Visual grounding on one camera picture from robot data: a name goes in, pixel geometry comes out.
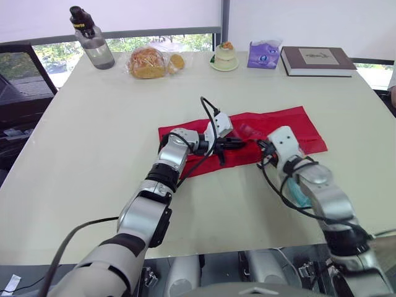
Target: red cloth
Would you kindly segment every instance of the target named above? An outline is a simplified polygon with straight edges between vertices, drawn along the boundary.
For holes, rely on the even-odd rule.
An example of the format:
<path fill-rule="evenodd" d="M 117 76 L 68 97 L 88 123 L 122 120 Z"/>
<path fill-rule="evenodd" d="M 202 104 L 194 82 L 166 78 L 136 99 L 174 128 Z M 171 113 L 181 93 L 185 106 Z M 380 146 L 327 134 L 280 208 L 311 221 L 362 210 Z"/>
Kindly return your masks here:
<path fill-rule="evenodd" d="M 291 127 L 304 153 L 319 153 L 327 150 L 325 142 L 316 131 L 302 106 L 290 108 L 288 110 L 275 111 L 273 113 L 241 113 L 230 116 L 230 119 L 233 123 L 234 130 L 227 136 L 239 137 L 246 142 L 246 145 L 238 150 L 225 150 L 224 166 L 220 166 L 219 159 L 216 155 L 208 157 L 201 166 L 194 170 L 191 176 L 260 161 L 260 149 L 254 140 L 266 139 L 268 134 L 280 126 Z M 177 127 L 203 133 L 206 130 L 208 122 L 208 119 L 198 119 L 197 121 L 185 124 L 161 127 L 158 128 L 158 133 L 160 139 Z M 186 166 L 181 176 L 190 170 L 201 158 L 202 157 L 195 155 L 188 156 Z"/>

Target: brown book cover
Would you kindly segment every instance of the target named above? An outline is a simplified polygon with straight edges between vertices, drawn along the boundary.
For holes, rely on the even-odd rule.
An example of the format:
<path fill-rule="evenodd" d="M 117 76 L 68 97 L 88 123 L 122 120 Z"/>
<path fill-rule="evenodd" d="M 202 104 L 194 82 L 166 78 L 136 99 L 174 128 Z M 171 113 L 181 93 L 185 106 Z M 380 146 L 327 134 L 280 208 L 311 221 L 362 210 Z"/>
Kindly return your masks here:
<path fill-rule="evenodd" d="M 342 48 L 320 48 L 309 46 L 284 46 L 291 69 L 349 69 L 355 65 Z"/>

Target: window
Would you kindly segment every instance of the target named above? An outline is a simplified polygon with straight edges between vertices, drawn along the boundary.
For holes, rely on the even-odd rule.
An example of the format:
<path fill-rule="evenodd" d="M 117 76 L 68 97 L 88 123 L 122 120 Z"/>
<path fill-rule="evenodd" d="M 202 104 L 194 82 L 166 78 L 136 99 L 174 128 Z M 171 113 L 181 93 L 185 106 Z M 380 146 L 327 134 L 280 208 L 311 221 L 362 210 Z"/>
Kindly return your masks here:
<path fill-rule="evenodd" d="M 393 65 L 355 63 L 359 74 L 373 90 L 387 90 L 394 70 Z"/>
<path fill-rule="evenodd" d="M 164 51 L 211 51 L 212 34 L 167 35 L 107 39 L 112 52 L 133 51 L 152 44 Z M 61 88 L 69 78 L 84 50 L 78 41 L 33 46 L 55 87 Z"/>

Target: purple tissue box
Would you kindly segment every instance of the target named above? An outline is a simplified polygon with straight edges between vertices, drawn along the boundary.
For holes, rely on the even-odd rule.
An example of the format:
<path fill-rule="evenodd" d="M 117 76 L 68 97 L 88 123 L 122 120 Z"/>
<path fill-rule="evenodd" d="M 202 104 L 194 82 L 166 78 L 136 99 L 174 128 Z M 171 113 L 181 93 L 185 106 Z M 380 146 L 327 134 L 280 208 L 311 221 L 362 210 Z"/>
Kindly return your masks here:
<path fill-rule="evenodd" d="M 269 43 L 252 45 L 250 42 L 249 61 L 250 68 L 275 69 L 279 60 L 279 48 L 271 46 Z"/>

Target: water bottle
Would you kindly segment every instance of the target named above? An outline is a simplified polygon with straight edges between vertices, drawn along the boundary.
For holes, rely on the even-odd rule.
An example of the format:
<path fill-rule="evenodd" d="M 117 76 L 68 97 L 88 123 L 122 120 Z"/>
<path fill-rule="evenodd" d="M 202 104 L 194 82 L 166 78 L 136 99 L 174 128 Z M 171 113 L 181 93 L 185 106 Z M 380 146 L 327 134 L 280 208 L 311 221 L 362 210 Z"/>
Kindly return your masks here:
<path fill-rule="evenodd" d="M 115 64 L 114 57 L 101 34 L 95 26 L 91 15 L 79 6 L 70 8 L 70 21 L 75 28 L 75 36 L 87 53 L 92 64 L 98 69 L 109 69 Z"/>

